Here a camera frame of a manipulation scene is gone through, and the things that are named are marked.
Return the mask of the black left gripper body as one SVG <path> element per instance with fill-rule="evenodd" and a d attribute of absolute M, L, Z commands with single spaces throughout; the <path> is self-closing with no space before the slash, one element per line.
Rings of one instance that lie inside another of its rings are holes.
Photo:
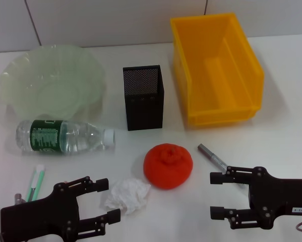
<path fill-rule="evenodd" d="M 59 183 L 43 199 L 1 209 L 4 241 L 26 241 L 55 234 L 63 241 L 78 239 L 79 207 L 71 183 Z"/>

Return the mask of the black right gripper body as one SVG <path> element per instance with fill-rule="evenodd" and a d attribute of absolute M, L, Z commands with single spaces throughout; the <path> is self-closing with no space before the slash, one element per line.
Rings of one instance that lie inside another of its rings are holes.
<path fill-rule="evenodd" d="M 263 167 L 255 167 L 249 184 L 250 208 L 257 225 L 271 229 L 283 215 L 302 216 L 302 179 L 276 178 Z"/>

